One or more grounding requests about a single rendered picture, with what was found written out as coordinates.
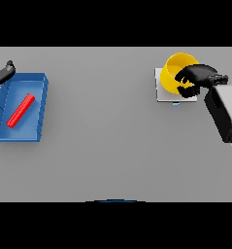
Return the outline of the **red beaker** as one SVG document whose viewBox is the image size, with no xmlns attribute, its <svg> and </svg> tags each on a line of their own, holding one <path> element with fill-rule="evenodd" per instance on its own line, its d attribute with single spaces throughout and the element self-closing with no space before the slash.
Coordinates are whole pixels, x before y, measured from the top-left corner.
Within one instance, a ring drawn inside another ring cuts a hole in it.
<svg viewBox="0 0 232 249">
<path fill-rule="evenodd" d="M 14 128 L 34 101 L 35 96 L 31 93 L 27 93 L 10 118 L 7 120 L 7 127 Z"/>
</svg>

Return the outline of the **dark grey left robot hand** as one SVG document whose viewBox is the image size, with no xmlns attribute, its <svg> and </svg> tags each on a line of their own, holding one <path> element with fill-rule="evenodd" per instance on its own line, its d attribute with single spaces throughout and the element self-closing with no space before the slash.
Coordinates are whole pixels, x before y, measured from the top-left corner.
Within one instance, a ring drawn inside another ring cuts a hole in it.
<svg viewBox="0 0 232 249">
<path fill-rule="evenodd" d="M 6 66 L 0 70 L 0 86 L 4 84 L 6 81 L 10 80 L 16 73 L 16 68 L 14 63 L 9 60 L 6 63 Z"/>
</svg>

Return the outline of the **pale square measuring scale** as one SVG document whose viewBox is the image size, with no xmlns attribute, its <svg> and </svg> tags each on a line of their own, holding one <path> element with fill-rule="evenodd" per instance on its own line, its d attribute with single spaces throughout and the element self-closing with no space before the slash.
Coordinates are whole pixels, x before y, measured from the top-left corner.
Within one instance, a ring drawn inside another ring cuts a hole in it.
<svg viewBox="0 0 232 249">
<path fill-rule="evenodd" d="M 160 83 L 161 68 L 154 69 L 156 99 L 158 102 L 171 102 L 173 106 L 180 106 L 181 102 L 196 102 L 197 97 L 183 98 L 180 95 L 173 94 L 162 87 Z"/>
</svg>

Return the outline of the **yellow bowl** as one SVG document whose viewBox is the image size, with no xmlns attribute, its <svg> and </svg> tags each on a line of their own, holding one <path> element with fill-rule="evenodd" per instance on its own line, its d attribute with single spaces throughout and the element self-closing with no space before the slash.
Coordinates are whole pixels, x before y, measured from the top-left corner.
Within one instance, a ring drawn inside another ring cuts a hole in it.
<svg viewBox="0 0 232 249">
<path fill-rule="evenodd" d="M 198 64 L 198 60 L 188 53 L 174 53 L 166 61 L 160 72 L 160 84 L 168 92 L 179 95 L 178 87 L 193 87 L 193 84 L 187 81 L 185 84 L 175 80 L 176 75 L 184 69 L 185 66 Z"/>
</svg>

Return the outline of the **blue tray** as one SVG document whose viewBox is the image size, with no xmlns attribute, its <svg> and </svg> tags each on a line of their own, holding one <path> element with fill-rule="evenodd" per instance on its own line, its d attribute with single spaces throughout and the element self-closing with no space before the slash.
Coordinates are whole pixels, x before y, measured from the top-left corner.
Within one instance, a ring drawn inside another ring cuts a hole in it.
<svg viewBox="0 0 232 249">
<path fill-rule="evenodd" d="M 15 73 L 0 86 L 0 142 L 39 142 L 49 81 L 45 73 Z"/>
</svg>

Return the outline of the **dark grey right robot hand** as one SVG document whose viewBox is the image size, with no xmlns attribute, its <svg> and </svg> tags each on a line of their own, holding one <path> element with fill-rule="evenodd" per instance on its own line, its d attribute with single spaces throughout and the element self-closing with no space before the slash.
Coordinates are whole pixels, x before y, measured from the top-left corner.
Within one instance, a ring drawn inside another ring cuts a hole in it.
<svg viewBox="0 0 232 249">
<path fill-rule="evenodd" d="M 210 65 L 193 64 L 185 66 L 175 80 L 182 83 L 177 87 L 179 94 L 184 98 L 196 96 L 200 88 L 210 89 L 217 85 L 226 85 L 229 77 L 221 75 Z"/>
</svg>

